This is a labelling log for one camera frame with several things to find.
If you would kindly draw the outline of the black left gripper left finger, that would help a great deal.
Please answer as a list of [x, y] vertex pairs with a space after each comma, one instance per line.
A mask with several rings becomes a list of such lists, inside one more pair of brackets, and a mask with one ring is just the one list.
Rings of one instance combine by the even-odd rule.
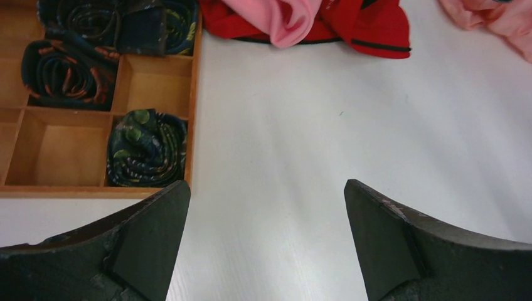
[[190, 199], [177, 181], [36, 245], [1, 248], [1, 299], [164, 300]]

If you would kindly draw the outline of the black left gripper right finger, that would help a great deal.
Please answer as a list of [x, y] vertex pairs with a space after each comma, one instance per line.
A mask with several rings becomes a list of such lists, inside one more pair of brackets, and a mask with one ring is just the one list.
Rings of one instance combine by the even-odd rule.
[[530, 300], [531, 245], [445, 223], [362, 182], [344, 188], [369, 300]]

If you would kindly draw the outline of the pink jacket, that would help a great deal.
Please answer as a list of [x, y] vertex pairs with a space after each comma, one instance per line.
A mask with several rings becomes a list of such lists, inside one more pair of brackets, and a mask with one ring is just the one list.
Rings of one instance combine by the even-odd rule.
[[322, 1], [233, 0], [224, 3], [267, 34], [272, 45], [288, 48], [303, 41], [311, 32]]

